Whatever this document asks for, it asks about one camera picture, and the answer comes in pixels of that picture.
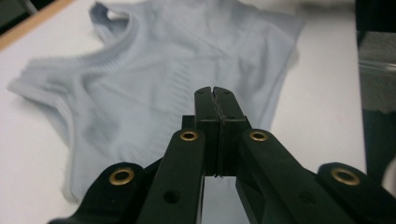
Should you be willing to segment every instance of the screw hole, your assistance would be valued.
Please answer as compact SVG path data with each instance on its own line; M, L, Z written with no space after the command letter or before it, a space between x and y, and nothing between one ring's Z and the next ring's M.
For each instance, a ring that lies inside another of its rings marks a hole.
M163 199L167 203L178 203L180 201L180 192L177 190L168 190L163 195Z
M303 203L314 204L317 202L315 196L308 191L301 191L298 195L298 198Z
M341 167L332 169L332 177L334 177L338 182L349 186L356 186L361 182L357 175Z
M263 142L268 139L268 136L262 132L252 132L250 133L250 138L255 141Z
M186 131L180 135L180 138L183 139L184 141L193 141L198 138L198 133L192 131Z
M114 171L108 180L110 181L110 184L114 186L121 186L128 184L133 179L134 179L134 171L131 168L126 167Z

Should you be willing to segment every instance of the black object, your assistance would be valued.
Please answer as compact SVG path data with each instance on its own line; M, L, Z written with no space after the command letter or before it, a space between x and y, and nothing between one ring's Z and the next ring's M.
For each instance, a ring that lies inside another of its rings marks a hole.
M107 168L70 218L50 224L200 223L205 175L236 176L250 223L396 223L396 200L341 163L306 171L270 133L251 129L233 93L203 88L163 158Z

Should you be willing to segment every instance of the wrinkled fabric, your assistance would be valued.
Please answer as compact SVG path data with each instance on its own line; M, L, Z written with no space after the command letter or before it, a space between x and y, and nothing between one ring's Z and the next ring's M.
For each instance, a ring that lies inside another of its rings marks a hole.
M110 19L109 10L118 16ZM250 123L269 129L303 25L234 0L97 3L90 13L103 49L32 60L9 85L37 103L70 147L64 194L78 201L109 165L146 167L161 158L202 87L232 91ZM234 190L232 178L208 183ZM226 213L240 209L227 206Z

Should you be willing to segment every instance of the tank top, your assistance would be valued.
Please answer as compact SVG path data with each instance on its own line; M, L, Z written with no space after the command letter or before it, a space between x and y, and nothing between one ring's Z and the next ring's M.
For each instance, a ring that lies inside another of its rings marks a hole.
M70 147L64 195L78 201L109 165L161 158L202 87L232 91L252 126L268 130L303 26L234 0L97 3L90 15L103 49L34 59L8 86L36 102Z

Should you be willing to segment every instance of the white table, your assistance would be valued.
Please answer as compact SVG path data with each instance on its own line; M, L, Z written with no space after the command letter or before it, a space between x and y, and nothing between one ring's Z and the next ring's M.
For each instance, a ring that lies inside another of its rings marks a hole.
M88 16L92 4L75 1L0 53L1 224L47 223L77 208L61 193L67 147L44 115L6 85L33 57L101 48ZM271 132L311 171L340 161L364 172L353 1L257 0L254 5L306 21Z

